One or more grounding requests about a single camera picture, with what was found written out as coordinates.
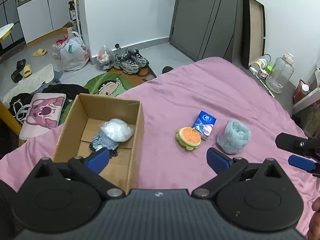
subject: large transparent bottle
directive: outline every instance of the large transparent bottle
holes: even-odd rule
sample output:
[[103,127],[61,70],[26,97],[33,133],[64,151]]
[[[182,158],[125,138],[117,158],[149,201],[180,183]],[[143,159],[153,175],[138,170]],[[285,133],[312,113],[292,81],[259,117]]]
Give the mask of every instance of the large transparent bottle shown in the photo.
[[272,72],[266,78],[266,84],[273,92],[277,94],[282,92],[294,72],[292,63],[293,55],[290,53],[276,59]]

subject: plastic bag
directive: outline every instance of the plastic bag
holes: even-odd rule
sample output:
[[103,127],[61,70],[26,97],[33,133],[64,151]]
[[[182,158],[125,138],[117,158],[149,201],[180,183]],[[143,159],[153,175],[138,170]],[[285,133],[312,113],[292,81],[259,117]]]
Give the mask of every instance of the plastic bag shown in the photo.
[[104,44],[97,55],[96,68],[98,70],[108,70],[113,67],[115,56],[113,56],[111,49]]
[[72,32],[61,45],[60,55],[63,70],[66,72],[82,69],[89,60],[89,50],[77,32]]
[[60,55],[60,48],[62,43],[66,40],[67,38],[63,40],[57,40],[53,45],[52,45],[52,55],[55,59],[61,59]]
[[133,128],[121,119],[111,119],[105,122],[100,131],[115,142],[125,142],[134,134]]

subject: blue gripper pad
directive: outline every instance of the blue gripper pad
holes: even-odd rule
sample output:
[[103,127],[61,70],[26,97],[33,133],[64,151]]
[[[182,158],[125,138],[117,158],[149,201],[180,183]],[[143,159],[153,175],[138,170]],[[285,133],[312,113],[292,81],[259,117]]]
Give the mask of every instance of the blue gripper pad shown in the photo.
[[311,172],[316,169],[316,164],[312,160],[308,160],[297,155],[291,155],[288,159],[291,166]]
[[95,153],[91,153],[86,159],[85,159],[85,166],[95,172],[96,174],[99,174],[109,163],[110,159],[110,152],[107,148],[102,148]]
[[233,160],[214,148],[207,150],[207,163],[215,173],[219,174],[233,164]]

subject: cartoon mat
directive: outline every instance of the cartoon mat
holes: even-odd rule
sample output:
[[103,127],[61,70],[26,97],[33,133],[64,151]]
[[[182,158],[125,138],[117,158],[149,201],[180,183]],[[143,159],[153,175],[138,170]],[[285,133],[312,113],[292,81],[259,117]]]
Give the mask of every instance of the cartoon mat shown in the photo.
[[[108,72],[89,80],[84,88],[87,88],[90,94],[116,97],[130,88],[141,85],[154,78],[156,78],[156,75],[149,66],[141,68],[137,74],[132,75],[125,74],[122,70],[112,68],[108,70]],[[73,101],[68,104],[61,114],[59,125],[65,122],[72,104]]]

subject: yellow slipper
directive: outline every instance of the yellow slipper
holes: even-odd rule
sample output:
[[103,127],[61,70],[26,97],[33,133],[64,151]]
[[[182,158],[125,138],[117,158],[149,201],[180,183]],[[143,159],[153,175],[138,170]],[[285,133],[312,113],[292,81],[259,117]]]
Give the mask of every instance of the yellow slipper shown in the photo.
[[39,56],[43,56],[46,53],[47,53],[46,49],[38,49],[36,52],[32,53],[32,56],[39,57]]
[[28,77],[32,74],[31,65],[28,64],[23,68],[23,76]]

